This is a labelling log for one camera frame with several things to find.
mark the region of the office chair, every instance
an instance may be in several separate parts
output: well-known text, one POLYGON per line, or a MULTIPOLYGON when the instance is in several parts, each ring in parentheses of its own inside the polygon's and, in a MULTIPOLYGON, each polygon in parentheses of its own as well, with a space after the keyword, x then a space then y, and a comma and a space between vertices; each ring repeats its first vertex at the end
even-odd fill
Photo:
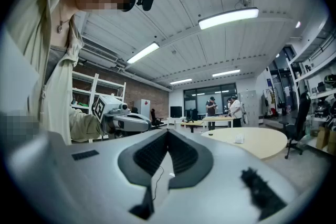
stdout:
POLYGON ((300 155, 302 155, 302 149, 297 147, 298 143, 292 143, 293 140, 295 141, 300 141, 304 135, 305 135, 305 121, 306 121, 306 117, 310 108, 310 97, 307 94, 307 92, 304 92, 301 96, 300 96, 300 105, 299 105, 299 112, 298 112, 298 116, 295 120, 295 124, 289 124, 286 121, 280 121, 279 123, 281 123, 284 127, 283 130, 285 131, 285 135, 287 136, 287 138, 289 139, 289 143, 287 143, 286 148, 288 148, 288 152, 287 155, 285 156, 285 159, 288 159, 288 155, 289 155, 289 150, 291 148, 294 148, 295 150, 298 150, 300 152, 300 155))
POLYGON ((159 128, 160 125, 164 124, 161 122, 163 118, 157 118, 155 116, 155 109, 151 109, 151 116, 152 116, 152 125, 154 126, 154 129, 159 128))
POLYGON ((139 114, 138 113, 138 108, 132 108, 131 113, 139 114))

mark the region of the necklace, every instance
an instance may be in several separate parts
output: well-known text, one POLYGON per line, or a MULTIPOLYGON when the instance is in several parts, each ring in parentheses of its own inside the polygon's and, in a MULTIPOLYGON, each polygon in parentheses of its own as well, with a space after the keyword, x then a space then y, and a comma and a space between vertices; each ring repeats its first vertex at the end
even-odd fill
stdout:
POLYGON ((57 33, 61 34, 63 30, 63 24, 66 22, 70 21, 70 19, 66 20, 65 22, 62 21, 62 16, 61 16, 61 0, 59 1, 59 18, 60 18, 60 25, 57 26, 57 33))

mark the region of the computer monitor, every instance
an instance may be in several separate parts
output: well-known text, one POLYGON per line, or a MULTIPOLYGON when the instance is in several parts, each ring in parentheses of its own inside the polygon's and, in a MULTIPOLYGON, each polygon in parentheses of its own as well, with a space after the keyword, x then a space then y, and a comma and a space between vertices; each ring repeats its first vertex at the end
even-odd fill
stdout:
POLYGON ((181 106, 171 106, 170 107, 170 117, 171 118, 182 117, 182 107, 181 106))

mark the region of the beige cardigan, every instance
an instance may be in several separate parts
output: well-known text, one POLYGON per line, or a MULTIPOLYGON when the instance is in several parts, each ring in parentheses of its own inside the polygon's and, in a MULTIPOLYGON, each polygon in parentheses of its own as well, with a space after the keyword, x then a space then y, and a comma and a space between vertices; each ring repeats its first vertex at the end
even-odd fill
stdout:
POLYGON ((66 144, 71 139, 85 141, 101 133, 98 120, 71 107, 72 69, 78 61, 83 41, 70 20, 69 47, 44 86, 50 50, 50 14, 59 0, 18 0, 6 22, 6 29, 19 50, 39 73, 38 82, 27 100, 27 110, 42 126, 60 133, 66 144))

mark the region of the beige table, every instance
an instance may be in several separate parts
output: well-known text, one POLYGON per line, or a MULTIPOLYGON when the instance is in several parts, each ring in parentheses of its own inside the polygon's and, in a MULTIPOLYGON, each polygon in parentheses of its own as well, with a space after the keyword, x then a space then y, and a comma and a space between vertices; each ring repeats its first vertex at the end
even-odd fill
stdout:
POLYGON ((257 127, 216 129, 205 132, 202 136, 242 147, 260 159, 278 154, 287 144, 287 137, 283 133, 257 127), (235 143, 235 137, 239 133, 244 135, 243 144, 235 143))
POLYGON ((180 125, 190 126, 190 130, 191 130, 191 132, 193 133, 193 132, 194 132, 194 127, 195 127, 195 126, 202 126, 202 125, 203 125, 203 121, 181 122, 180 125))
POLYGON ((233 119, 232 117, 205 117, 204 119, 202 119, 203 121, 203 131, 205 129, 205 125, 207 122, 213 122, 213 121, 230 121, 231 122, 231 128, 233 128, 233 119))

